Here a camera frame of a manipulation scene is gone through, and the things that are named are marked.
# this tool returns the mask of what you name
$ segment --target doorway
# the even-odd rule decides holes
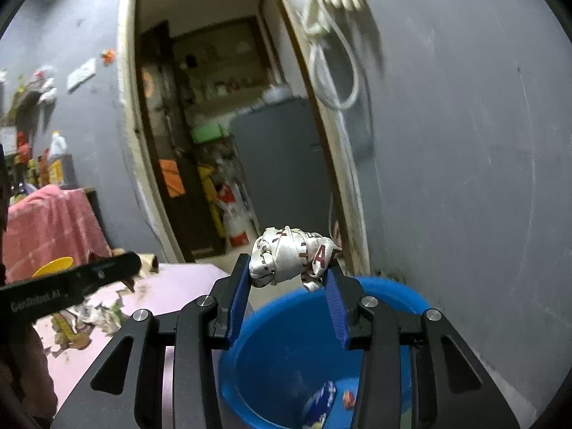
[[[145,95],[153,69],[159,76],[157,68],[144,66],[150,47],[157,57],[155,44],[169,66],[167,90],[176,97],[143,104],[139,94],[155,179],[179,246],[180,237],[182,243],[192,240],[187,251],[193,259],[229,271],[233,257],[250,251],[266,227],[336,232],[324,158],[330,150],[317,131],[276,0],[138,0],[137,25],[139,92]],[[157,35],[162,43],[149,41]],[[172,109],[166,111],[168,101]],[[184,195],[173,196],[166,172]],[[208,191],[213,187],[214,196]],[[238,229],[225,214],[229,191],[243,215]],[[182,206],[175,208],[174,200]],[[189,224],[183,214],[201,223],[176,230]],[[241,227],[244,245],[233,247]]]

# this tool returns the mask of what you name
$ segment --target blue bucket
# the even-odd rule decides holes
[[[386,279],[358,278],[368,295],[401,311],[430,308],[416,292]],[[357,395],[362,351],[346,351],[334,334],[324,291],[284,295],[245,320],[234,346],[219,363],[220,392],[247,425],[256,429],[301,428],[308,399],[328,380],[337,395],[324,429],[347,429],[353,411],[342,406],[345,390]],[[401,411],[411,406],[411,369],[401,348]]]

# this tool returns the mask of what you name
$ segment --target person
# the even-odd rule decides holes
[[[8,226],[10,178],[0,144],[0,286],[6,283],[2,242]],[[49,428],[58,399],[42,341],[31,324],[0,324],[0,421],[3,428]]]

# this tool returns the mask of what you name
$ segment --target pink blanket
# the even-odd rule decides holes
[[[84,190],[48,185],[9,208],[3,245],[7,282],[27,279],[62,256],[83,264],[89,252],[110,256]]]

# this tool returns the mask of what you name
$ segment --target plastic bottle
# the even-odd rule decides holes
[[[68,152],[68,144],[64,137],[59,135],[58,131],[55,131],[51,135],[50,150],[48,152],[48,161],[56,155],[63,155]]]
[[[72,155],[68,153],[68,144],[57,131],[51,135],[48,151],[48,173],[51,184],[64,189],[76,189],[78,187]]]

